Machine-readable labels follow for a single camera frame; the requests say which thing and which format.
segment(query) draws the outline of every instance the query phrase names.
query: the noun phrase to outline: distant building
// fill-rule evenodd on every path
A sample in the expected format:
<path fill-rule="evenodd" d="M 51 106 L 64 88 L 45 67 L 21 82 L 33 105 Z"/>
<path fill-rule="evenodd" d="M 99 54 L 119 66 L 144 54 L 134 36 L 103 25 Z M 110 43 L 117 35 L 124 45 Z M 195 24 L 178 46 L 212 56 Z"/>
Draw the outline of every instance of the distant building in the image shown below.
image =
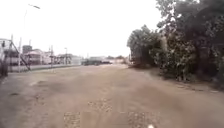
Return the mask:
<path fill-rule="evenodd" d="M 57 64 L 73 64 L 81 65 L 82 57 L 74 56 L 72 54 L 60 54 L 56 56 Z"/>
<path fill-rule="evenodd" d="M 23 45 L 23 54 L 26 54 L 28 52 L 32 51 L 32 46 L 30 45 Z"/>
<path fill-rule="evenodd" d="M 26 61 L 33 65 L 39 65 L 39 64 L 50 64 L 51 63 L 51 57 L 48 52 L 43 52 L 40 49 L 34 49 L 26 54 L 24 54 Z"/>

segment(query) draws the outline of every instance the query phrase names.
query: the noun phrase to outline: foliage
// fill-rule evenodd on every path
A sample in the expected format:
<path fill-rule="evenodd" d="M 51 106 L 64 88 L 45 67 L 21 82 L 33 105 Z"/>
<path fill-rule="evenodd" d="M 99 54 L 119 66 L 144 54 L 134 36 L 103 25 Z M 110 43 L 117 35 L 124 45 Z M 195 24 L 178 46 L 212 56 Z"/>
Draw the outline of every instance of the foliage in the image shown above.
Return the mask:
<path fill-rule="evenodd" d="M 164 75 L 186 80 L 214 77 L 224 67 L 224 0 L 157 0 L 161 33 L 146 26 L 132 32 L 128 46 L 137 64 L 159 66 Z M 161 48 L 166 38 L 166 50 Z"/>
<path fill-rule="evenodd" d="M 154 52 L 151 50 L 159 49 L 160 47 L 159 34 L 157 32 L 150 31 L 144 25 L 141 29 L 132 32 L 127 45 L 131 49 L 131 57 L 135 66 L 142 67 L 146 66 L 146 64 L 156 66 Z"/>

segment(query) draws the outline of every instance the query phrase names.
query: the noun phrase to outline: lamp post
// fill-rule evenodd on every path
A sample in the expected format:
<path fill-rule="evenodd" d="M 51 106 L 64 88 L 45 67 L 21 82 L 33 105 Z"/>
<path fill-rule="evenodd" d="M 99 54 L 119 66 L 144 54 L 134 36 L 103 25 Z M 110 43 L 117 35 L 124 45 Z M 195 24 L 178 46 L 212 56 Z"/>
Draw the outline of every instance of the lamp post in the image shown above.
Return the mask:
<path fill-rule="evenodd" d="M 38 6 L 35 6 L 35 5 L 31 5 L 31 4 L 28 4 L 28 6 L 30 6 L 30 7 L 33 7 L 33 8 L 36 8 L 36 9 L 40 9 L 40 7 L 38 7 Z M 23 24 L 23 34 L 25 33 L 25 26 L 26 26 L 26 15 L 27 15 L 27 10 L 28 9 L 26 9 L 26 12 L 25 12 L 25 15 L 24 15 L 24 19 L 23 19 L 23 22 L 24 22 L 24 24 Z M 19 67 L 19 72 L 20 72 L 20 58 L 21 58 L 21 46 L 22 46 L 22 37 L 20 38 L 20 42 L 19 42 L 19 49 L 18 49 L 18 51 L 19 51 L 19 55 L 18 55 L 18 67 Z"/>

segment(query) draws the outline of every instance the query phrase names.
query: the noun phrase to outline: sky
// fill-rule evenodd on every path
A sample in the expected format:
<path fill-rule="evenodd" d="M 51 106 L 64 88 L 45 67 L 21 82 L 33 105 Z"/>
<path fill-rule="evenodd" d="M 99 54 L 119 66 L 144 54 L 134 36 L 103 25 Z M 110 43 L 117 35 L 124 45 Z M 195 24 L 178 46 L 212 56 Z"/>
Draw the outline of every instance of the sky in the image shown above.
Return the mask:
<path fill-rule="evenodd" d="M 0 6 L 0 38 L 79 56 L 127 56 L 131 32 L 144 24 L 156 29 L 161 19 L 155 0 L 0 0 Z"/>

